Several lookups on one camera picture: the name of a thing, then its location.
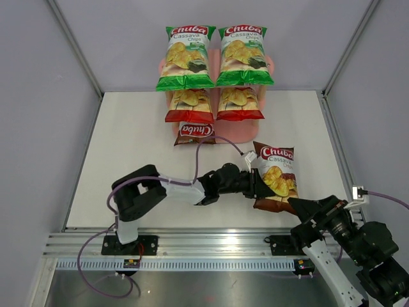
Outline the brown Chuba chips bag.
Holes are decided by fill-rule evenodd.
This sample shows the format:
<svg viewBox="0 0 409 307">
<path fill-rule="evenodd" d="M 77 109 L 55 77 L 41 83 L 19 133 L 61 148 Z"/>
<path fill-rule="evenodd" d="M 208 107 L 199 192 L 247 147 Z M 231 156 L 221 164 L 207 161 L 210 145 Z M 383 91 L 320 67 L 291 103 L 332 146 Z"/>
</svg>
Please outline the brown Chuba chips bag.
<svg viewBox="0 0 409 307">
<path fill-rule="evenodd" d="M 215 144 L 215 140 L 210 139 L 210 136 L 214 135 L 213 125 L 210 123 L 180 122 L 174 146 L 199 144 L 202 141 L 206 144 Z"/>
<path fill-rule="evenodd" d="M 290 198 L 298 198 L 297 179 L 294 170 L 295 149 L 274 147 L 253 142 L 257 155 L 256 168 L 271 196 L 258 198 L 253 207 L 268 212 L 288 212 L 297 214 L 289 203 Z"/>
</svg>

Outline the red Chuba chips bag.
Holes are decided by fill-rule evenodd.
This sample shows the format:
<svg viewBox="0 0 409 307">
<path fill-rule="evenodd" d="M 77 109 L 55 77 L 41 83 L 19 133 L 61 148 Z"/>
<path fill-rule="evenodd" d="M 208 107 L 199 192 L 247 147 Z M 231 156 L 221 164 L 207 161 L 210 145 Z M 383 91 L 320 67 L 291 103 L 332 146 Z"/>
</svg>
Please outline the red Chuba chips bag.
<svg viewBox="0 0 409 307">
<path fill-rule="evenodd" d="M 213 123 L 209 92 L 205 89 L 173 91 L 165 122 Z"/>
<path fill-rule="evenodd" d="M 256 92 L 250 88 L 223 88 L 217 110 L 217 120 L 239 122 L 264 119 Z"/>
</svg>

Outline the green Chuba chips bag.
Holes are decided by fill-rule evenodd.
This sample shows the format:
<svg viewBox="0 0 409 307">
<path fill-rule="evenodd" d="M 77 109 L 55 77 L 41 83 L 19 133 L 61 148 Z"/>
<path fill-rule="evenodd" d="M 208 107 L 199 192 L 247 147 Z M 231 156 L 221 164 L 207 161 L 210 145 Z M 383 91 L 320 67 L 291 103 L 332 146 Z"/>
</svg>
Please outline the green Chuba chips bag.
<svg viewBox="0 0 409 307">
<path fill-rule="evenodd" d="M 219 29 L 221 53 L 217 86 L 274 84 L 263 45 L 266 31 L 266 27 L 252 24 Z"/>
<path fill-rule="evenodd" d="M 157 91 L 213 88 L 208 48 L 215 26 L 167 27 L 168 46 Z"/>
</svg>

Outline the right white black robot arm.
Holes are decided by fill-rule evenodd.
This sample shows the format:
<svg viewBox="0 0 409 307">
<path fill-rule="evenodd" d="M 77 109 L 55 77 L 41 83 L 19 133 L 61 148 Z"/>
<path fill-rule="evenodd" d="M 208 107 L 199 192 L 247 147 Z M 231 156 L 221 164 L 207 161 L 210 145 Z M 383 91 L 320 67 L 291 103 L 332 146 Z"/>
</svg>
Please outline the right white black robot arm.
<svg viewBox="0 0 409 307">
<path fill-rule="evenodd" d="M 300 220 L 291 229 L 290 246 L 313 262 L 338 306 L 408 305 L 408 273 L 393 257 L 399 248 L 386 224 L 371 221 L 357 226 L 347 201 L 336 196 L 316 201 L 300 198 L 288 201 Z M 330 256 L 324 231 L 361 268 L 356 276 L 366 296 L 357 291 Z"/>
</svg>

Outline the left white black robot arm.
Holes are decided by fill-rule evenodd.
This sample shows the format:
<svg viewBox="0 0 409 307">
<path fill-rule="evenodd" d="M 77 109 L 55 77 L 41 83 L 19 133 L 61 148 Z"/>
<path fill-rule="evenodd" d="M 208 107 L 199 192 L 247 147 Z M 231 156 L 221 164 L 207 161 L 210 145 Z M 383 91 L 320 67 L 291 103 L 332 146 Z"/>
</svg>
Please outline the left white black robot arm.
<svg viewBox="0 0 409 307">
<path fill-rule="evenodd" d="M 155 165 L 148 164 L 115 181 L 111 189 L 107 206 L 115 215 L 115 245 L 125 255 L 138 247 L 138 220 L 166 198 L 207 206 L 217 202 L 222 194 L 241 193 L 255 200 L 274 195 L 258 170 L 240 170 L 232 163 L 193 180 L 167 177 Z"/>
</svg>

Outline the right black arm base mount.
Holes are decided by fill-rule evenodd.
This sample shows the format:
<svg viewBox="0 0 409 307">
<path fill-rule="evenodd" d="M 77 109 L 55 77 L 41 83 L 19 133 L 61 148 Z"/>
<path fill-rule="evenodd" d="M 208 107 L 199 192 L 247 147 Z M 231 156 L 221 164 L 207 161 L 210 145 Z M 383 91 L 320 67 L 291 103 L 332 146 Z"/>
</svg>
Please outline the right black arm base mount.
<svg viewBox="0 0 409 307">
<path fill-rule="evenodd" d="M 290 235 L 270 235 L 264 238 L 264 242 L 270 246 L 272 256 L 305 256 Z"/>
</svg>

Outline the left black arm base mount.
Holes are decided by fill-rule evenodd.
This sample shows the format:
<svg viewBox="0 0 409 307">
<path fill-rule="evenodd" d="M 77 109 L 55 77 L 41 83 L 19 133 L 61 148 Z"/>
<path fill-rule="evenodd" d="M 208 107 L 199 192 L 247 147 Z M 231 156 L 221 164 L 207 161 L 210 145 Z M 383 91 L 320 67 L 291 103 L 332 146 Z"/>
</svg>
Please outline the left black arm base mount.
<svg viewBox="0 0 409 307">
<path fill-rule="evenodd" d="M 140 235 L 136 241 L 121 244 L 116 235 L 106 235 L 101 254 L 107 256 L 155 256 L 158 249 L 158 236 Z"/>
</svg>

